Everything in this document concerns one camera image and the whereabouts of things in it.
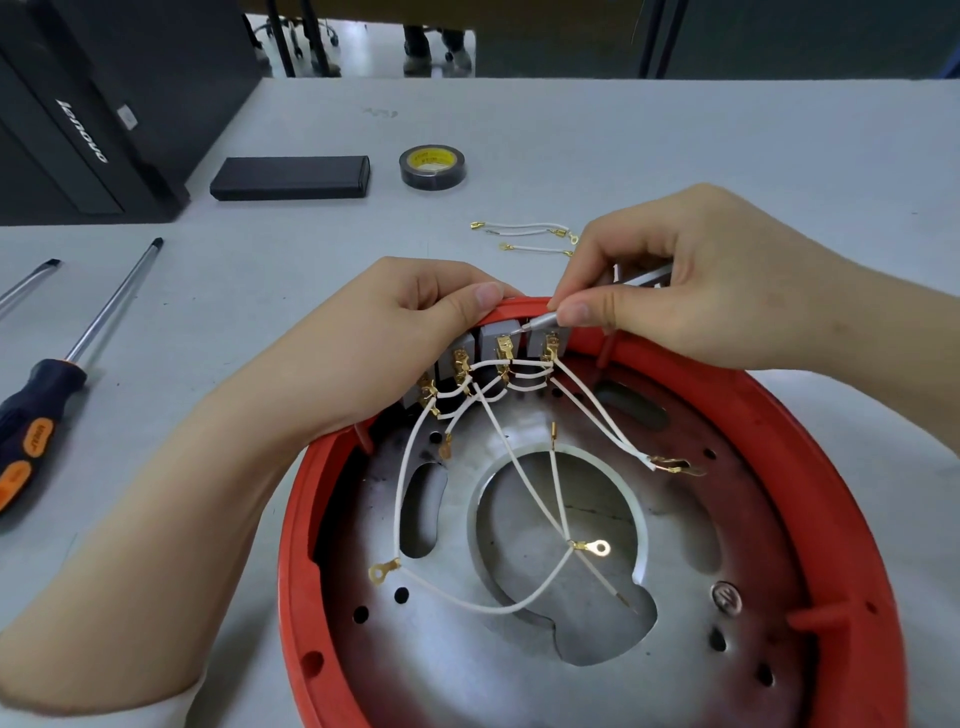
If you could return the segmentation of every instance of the red plastic housing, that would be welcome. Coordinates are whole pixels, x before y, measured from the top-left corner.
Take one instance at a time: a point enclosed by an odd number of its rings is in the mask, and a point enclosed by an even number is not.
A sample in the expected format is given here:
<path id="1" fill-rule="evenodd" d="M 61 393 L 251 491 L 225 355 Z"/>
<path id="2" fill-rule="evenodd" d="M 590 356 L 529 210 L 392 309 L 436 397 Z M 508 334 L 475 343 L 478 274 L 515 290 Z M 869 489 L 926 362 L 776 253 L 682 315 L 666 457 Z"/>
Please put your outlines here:
<path id="1" fill-rule="evenodd" d="M 530 318 L 547 299 L 504 302 L 484 324 Z M 897 606 L 886 571 L 850 491 L 789 412 L 744 372 L 717 369 L 632 335 L 575 329 L 567 350 L 599 356 L 672 390 L 724 433 L 780 511 L 812 607 L 787 615 L 817 636 L 819 660 L 807 728 L 904 728 L 906 669 Z M 350 691 L 324 616 L 323 575 L 311 558 L 321 519 L 354 448 L 358 425 L 307 450 L 280 539 L 279 623 L 283 656 L 307 728 L 370 728 Z"/>

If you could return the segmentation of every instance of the orange and black screwdriver handle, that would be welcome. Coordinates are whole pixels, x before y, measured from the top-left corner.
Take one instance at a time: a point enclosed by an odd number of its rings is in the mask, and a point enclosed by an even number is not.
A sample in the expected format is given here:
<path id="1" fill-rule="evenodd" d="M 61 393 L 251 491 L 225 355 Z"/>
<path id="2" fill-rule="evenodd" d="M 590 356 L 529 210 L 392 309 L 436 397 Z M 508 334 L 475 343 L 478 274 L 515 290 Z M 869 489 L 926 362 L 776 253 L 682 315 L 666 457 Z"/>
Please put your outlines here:
<path id="1" fill-rule="evenodd" d="M 23 389 L 0 404 L 0 511 L 36 476 L 67 401 L 85 383 L 76 364 L 43 359 Z"/>

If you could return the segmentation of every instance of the desk surface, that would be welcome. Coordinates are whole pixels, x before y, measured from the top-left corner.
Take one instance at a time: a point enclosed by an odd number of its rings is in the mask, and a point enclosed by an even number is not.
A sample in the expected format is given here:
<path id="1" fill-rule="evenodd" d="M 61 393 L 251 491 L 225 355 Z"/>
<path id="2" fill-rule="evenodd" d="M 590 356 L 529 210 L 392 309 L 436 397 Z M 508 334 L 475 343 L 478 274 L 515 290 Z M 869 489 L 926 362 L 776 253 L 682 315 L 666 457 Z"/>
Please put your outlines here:
<path id="1" fill-rule="evenodd" d="M 0 314 L 0 393 L 66 353 L 155 235 L 167 245 L 95 352 L 59 456 L 0 519 L 0 625 L 53 577 L 148 454 L 214 385 L 382 255 L 460 258 L 532 295 L 559 255 L 503 253 L 476 219 L 591 218 L 698 181 L 723 184 L 867 265 L 960 294 L 960 82 L 268 80 L 206 156 L 166 226 L 0 231 L 0 290 L 64 265 Z M 468 178 L 403 185 L 397 159 L 461 149 Z M 365 200 L 218 203 L 227 156 L 369 155 Z M 914 726 L 960 715 L 960 465 L 836 382 L 757 375 L 832 458 L 897 593 Z M 298 725 L 276 631 L 291 475 L 257 534 L 191 726 Z"/>

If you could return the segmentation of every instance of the left hand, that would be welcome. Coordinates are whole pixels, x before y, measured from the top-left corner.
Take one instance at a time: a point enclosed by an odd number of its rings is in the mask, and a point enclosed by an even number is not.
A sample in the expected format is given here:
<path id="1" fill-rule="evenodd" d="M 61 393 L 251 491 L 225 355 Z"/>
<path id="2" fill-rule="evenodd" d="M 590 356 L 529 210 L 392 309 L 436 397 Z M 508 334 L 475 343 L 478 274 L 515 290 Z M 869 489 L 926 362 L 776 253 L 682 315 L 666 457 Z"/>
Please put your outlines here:
<path id="1" fill-rule="evenodd" d="M 400 399 L 512 286 L 466 263 L 380 258 L 224 388 L 298 447 Z"/>

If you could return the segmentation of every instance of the black electrical tape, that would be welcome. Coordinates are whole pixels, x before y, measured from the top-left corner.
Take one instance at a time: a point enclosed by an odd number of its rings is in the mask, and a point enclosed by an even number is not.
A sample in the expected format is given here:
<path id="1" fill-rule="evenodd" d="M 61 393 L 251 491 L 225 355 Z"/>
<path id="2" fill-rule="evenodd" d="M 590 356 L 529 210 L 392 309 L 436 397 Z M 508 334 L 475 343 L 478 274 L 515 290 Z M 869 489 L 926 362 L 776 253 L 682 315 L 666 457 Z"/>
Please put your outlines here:
<path id="1" fill-rule="evenodd" d="M 408 149 L 400 155 L 400 177 L 416 189 L 449 189 L 466 176 L 467 159 L 453 147 L 431 144 Z"/>

